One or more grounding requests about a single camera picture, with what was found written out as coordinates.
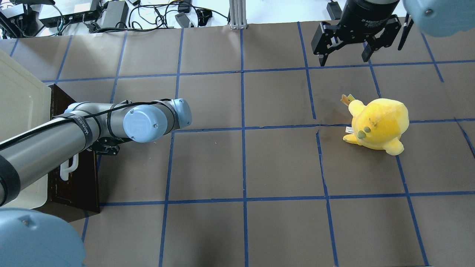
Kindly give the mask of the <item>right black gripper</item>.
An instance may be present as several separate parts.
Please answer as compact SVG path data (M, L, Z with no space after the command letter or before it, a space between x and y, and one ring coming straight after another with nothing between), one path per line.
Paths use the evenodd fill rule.
M398 0L347 0L338 25L320 22L311 41L319 65L325 66L328 56L342 47L366 39L361 54L368 62L375 51L390 47L402 25L393 12Z

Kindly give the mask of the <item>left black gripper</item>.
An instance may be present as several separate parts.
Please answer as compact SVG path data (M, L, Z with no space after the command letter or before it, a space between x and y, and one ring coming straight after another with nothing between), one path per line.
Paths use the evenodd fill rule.
M97 155L117 155L120 151L120 144L130 142L130 138L102 137L95 141L88 151L93 151Z

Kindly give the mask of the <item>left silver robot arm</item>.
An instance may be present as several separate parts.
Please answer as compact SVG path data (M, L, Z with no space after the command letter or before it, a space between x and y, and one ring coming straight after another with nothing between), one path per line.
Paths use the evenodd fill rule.
M80 152L112 155L119 144L153 142L191 123L191 108L183 98L80 102L49 122L1 142L1 266L83 267L83 240L68 222L5 205Z

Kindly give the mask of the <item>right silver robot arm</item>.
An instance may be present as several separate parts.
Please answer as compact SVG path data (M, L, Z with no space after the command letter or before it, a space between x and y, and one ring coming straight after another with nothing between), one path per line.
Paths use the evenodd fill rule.
M474 28L473 0L404 0L404 23L394 14L398 0L348 0L336 25L321 22L311 41L312 52L325 66L328 56L349 44L366 44L361 57L368 62L374 52L390 47L403 31L402 50L413 27L433 37L452 36Z

